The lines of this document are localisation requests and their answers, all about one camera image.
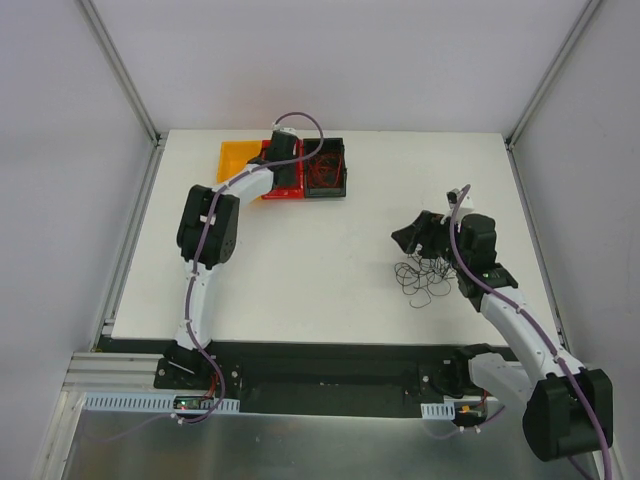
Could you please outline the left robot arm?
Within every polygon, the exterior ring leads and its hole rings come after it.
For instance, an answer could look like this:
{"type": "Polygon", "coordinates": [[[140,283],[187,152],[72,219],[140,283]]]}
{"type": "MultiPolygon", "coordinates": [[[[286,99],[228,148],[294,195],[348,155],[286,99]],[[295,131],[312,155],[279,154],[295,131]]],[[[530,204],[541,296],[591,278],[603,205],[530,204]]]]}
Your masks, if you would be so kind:
{"type": "Polygon", "coordinates": [[[183,319],[164,353],[188,388],[202,388],[215,375],[205,358],[205,348],[212,341],[206,316],[222,267],[236,248],[240,208],[276,188],[281,174],[297,167],[299,157],[295,133],[275,130],[268,147],[238,173],[212,187],[195,185],[188,192],[176,236],[186,279],[183,319]]]}

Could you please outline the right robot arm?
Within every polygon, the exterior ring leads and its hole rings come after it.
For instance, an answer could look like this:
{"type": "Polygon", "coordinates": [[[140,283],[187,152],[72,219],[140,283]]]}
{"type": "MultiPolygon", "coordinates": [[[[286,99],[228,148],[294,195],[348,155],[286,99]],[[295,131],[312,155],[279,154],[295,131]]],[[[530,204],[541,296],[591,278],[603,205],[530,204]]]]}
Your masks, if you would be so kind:
{"type": "Polygon", "coordinates": [[[468,214],[452,223],[423,211],[391,237],[406,254],[449,263],[461,294],[497,329],[520,364],[509,366],[487,345],[463,347],[450,369],[457,392],[469,395],[481,388],[520,411],[525,439],[542,461],[608,451],[611,380],[568,353],[534,318],[517,281],[497,261],[492,218],[468,214]]]}

